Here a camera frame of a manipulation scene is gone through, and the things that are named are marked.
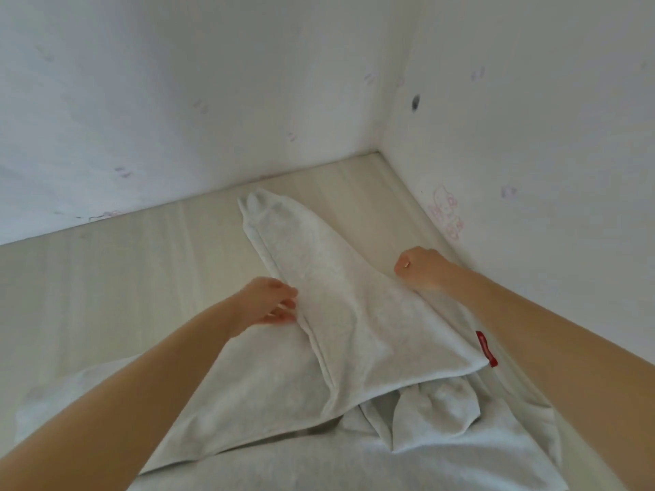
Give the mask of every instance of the garment tag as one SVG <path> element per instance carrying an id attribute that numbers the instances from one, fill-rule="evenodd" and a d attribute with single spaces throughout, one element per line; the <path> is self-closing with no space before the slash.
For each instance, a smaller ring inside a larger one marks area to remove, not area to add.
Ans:
<path id="1" fill-rule="evenodd" d="M 498 365 L 498 360 L 496 360 L 496 357 L 492 355 L 491 352 L 489 351 L 487 338 L 485 338 L 485 335 L 480 330 L 477 330 L 476 334 L 478 335 L 478 340 L 480 341 L 480 347 L 482 348 L 482 352 L 487 357 L 487 360 L 489 360 L 489 364 L 492 367 L 495 367 L 496 365 Z"/>

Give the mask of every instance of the pink drawing on wall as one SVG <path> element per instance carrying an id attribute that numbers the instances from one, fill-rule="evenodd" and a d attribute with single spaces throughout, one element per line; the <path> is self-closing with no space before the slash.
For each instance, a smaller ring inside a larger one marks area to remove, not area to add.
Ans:
<path id="1" fill-rule="evenodd" d="M 457 198 L 443 184 L 439 184 L 432 192 L 432 201 L 434 205 L 428 205 L 428 210 L 445 228 L 448 237 L 457 241 L 464 228 L 464 222 L 457 213 Z"/>

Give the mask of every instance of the white wall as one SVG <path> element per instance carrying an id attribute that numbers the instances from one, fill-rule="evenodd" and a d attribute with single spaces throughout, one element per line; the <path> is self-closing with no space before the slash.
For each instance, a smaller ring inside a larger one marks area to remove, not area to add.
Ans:
<path id="1" fill-rule="evenodd" d="M 392 167 L 472 267 L 655 363 L 655 0 L 421 14 Z"/>
<path id="2" fill-rule="evenodd" d="M 0 244 L 375 149 L 420 0 L 0 0 Z"/>

